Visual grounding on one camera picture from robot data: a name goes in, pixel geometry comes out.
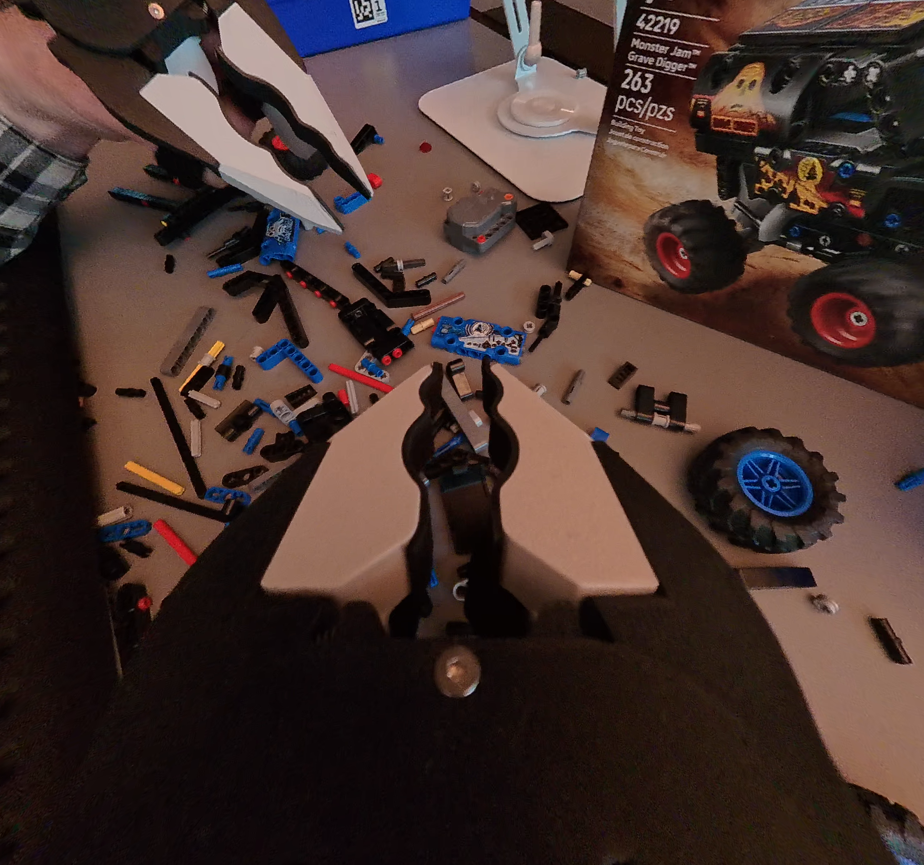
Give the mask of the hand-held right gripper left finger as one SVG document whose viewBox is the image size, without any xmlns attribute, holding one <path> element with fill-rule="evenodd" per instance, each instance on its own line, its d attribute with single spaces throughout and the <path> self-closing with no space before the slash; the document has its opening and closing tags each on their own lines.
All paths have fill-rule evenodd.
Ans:
<svg viewBox="0 0 924 865">
<path fill-rule="evenodd" d="M 393 635 L 433 608 L 433 527 L 422 470 L 443 411 L 443 366 L 401 383 L 329 443 L 262 580 L 270 594 L 371 604 Z"/>
</svg>

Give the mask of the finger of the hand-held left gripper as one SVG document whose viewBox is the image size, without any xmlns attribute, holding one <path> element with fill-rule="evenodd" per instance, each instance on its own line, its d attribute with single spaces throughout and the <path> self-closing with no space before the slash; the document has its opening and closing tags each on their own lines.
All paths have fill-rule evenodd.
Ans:
<svg viewBox="0 0 924 865">
<path fill-rule="evenodd" d="M 237 90 L 260 103 L 279 141 L 304 161 L 322 158 L 366 198 L 372 187 L 359 159 L 312 77 L 238 4 L 217 21 L 217 52 Z"/>
<path fill-rule="evenodd" d="M 342 231 L 338 219 L 312 189 L 291 178 L 270 152 L 231 127 L 217 97 L 201 80 L 156 74 L 141 89 L 141 97 L 210 154 L 218 174 L 229 185 L 308 226 Z"/>
</svg>

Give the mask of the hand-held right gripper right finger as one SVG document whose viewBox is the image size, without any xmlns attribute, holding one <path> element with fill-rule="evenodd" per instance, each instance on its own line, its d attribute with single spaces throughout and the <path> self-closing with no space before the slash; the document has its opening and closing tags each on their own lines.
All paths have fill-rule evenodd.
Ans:
<svg viewBox="0 0 924 865">
<path fill-rule="evenodd" d="M 590 437 L 501 365 L 482 364 L 491 532 L 481 635 L 517 637 L 549 605 L 652 594 L 657 577 Z"/>
</svg>

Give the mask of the black toy beam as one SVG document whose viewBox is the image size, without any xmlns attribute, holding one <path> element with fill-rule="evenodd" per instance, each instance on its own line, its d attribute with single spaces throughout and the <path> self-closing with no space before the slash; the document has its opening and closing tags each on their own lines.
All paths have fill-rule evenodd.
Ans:
<svg viewBox="0 0 924 865">
<path fill-rule="evenodd" d="M 477 395 L 467 389 L 465 366 L 456 359 L 441 370 L 442 383 L 434 419 L 436 440 L 427 470 L 442 499 L 450 539 L 463 559 L 459 587 L 498 590 L 502 569 L 500 474 L 491 454 L 491 421 Z"/>
</svg>

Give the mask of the person's left forearm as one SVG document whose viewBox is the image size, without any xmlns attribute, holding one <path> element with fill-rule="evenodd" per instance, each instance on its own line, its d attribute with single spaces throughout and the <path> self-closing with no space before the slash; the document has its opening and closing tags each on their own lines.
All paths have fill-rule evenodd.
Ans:
<svg viewBox="0 0 924 865">
<path fill-rule="evenodd" d="M 87 181 L 88 164 L 40 145 L 1 117 L 1 265 L 24 252 L 46 215 Z"/>
</svg>

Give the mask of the grey desk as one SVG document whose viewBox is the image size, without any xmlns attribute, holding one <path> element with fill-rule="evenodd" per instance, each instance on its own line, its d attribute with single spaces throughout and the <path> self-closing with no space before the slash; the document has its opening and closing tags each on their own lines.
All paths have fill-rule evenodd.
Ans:
<svg viewBox="0 0 924 865">
<path fill-rule="evenodd" d="M 215 776 L 230 787 L 231 765 L 257 749 L 273 727 L 291 722 L 270 747 L 295 765 L 307 813 L 334 801 L 357 831 L 392 807 L 413 825 L 428 825 L 414 794 L 411 761 L 421 761 L 422 791 L 438 794 L 452 823 L 491 825 L 475 813 L 489 804 L 500 825 L 526 824 L 548 801 L 565 825 L 565 804 L 600 813 L 603 751 L 641 747 L 656 738 L 657 758 L 643 756 L 630 777 L 643 780 L 642 801 L 656 801 L 655 780 L 716 822 L 744 825 L 737 811 L 780 813 L 771 801 L 796 788 L 821 799 L 816 772 L 889 794 L 922 813 L 922 522 L 920 503 L 884 487 L 883 471 L 900 465 L 902 433 L 918 442 L 922 418 L 897 404 L 850 390 L 832 378 L 768 355 L 741 351 L 702 329 L 675 328 L 664 316 L 614 296 L 594 298 L 579 327 L 600 329 L 585 360 L 606 363 L 612 351 L 658 351 L 672 373 L 692 378 L 699 400 L 713 405 L 711 429 L 733 417 L 785 416 L 834 459 L 858 502 L 847 528 L 808 562 L 821 589 L 841 603 L 825 619 L 805 594 L 758 592 L 755 601 L 727 564 L 746 556 L 701 534 L 670 478 L 684 459 L 677 443 L 640 441 L 624 432 L 629 461 L 606 456 L 619 497 L 644 538 L 646 554 L 669 571 L 651 596 L 602 599 L 587 610 L 592 633 L 567 637 L 539 630 L 530 639 L 490 640 L 483 678 L 464 699 L 441 696 L 428 641 L 390 640 L 339 631 L 331 640 L 295 633 L 308 620 L 304 599 L 264 597 L 232 559 L 257 556 L 234 538 L 207 573 L 183 575 L 132 665 L 138 710 L 129 724 L 151 732 L 170 713 L 166 739 L 217 737 Z M 639 736 L 622 725 L 632 713 Z M 747 780 L 728 802 L 720 789 Z M 768 783 L 765 801 L 747 786 Z"/>
</svg>

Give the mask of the person's left hand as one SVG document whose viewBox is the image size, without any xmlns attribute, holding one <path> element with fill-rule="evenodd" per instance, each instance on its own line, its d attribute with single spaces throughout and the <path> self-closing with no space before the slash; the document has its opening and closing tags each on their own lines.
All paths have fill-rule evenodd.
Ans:
<svg viewBox="0 0 924 865">
<path fill-rule="evenodd" d="M 17 129 L 55 153 L 89 154 L 101 141 L 133 139 L 82 80 L 48 49 L 46 23 L 8 7 L 1 13 L 1 113 Z"/>
</svg>

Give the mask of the blue printed toy panel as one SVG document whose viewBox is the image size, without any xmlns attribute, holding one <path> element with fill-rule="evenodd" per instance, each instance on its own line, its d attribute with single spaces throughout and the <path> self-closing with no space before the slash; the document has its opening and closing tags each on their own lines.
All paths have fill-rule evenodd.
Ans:
<svg viewBox="0 0 924 865">
<path fill-rule="evenodd" d="M 441 317 L 431 339 L 434 349 L 510 365 L 521 363 L 525 343 L 520 330 L 463 317 Z"/>
</svg>

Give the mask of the grey toy motor block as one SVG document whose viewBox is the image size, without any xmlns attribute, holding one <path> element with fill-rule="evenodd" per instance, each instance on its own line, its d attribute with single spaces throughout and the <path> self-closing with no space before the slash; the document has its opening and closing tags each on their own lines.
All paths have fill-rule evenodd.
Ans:
<svg viewBox="0 0 924 865">
<path fill-rule="evenodd" d="M 465 254 L 483 256 L 514 229 L 515 213 L 513 192 L 481 190 L 449 208 L 444 222 L 445 239 Z"/>
</svg>

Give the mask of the toy truck cardboard box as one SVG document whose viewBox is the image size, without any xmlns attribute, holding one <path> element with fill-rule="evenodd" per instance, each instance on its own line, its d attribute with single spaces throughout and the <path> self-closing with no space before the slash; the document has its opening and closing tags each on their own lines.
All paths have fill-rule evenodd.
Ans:
<svg viewBox="0 0 924 865">
<path fill-rule="evenodd" d="M 923 0 L 628 0 L 568 259 L 922 407 Z"/>
</svg>

